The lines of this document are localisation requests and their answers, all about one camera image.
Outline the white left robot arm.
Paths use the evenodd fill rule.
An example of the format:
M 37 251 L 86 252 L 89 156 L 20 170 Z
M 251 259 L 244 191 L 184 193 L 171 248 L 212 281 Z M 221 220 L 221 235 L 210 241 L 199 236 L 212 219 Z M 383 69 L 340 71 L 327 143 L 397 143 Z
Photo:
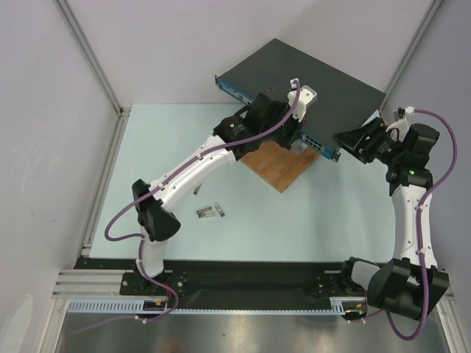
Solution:
M 136 260 L 139 289 L 153 294 L 161 288 L 167 243 L 181 227 L 173 214 L 177 203 L 219 168 L 257 151 L 266 141 L 290 149 L 300 135 L 308 106 L 316 100 L 317 93 L 307 85 L 288 94 L 265 90 L 253 103 L 222 119 L 198 150 L 167 175 L 133 184 L 138 223 L 144 231 Z

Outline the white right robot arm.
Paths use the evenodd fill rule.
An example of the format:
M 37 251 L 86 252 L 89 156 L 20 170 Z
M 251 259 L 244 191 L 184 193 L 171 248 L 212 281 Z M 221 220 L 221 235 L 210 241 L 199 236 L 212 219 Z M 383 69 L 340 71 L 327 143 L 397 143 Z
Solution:
M 364 164 L 375 160 L 387 166 L 386 181 L 394 207 L 393 257 L 384 265 L 351 257 L 339 277 L 341 291 L 354 296 L 367 292 L 371 307 L 420 320 L 428 315 L 449 285 L 434 257 L 429 210 L 436 183 L 426 168 L 439 132 L 412 124 L 402 140 L 391 137 L 392 128 L 381 118 L 349 132 L 335 134 L 336 142 Z

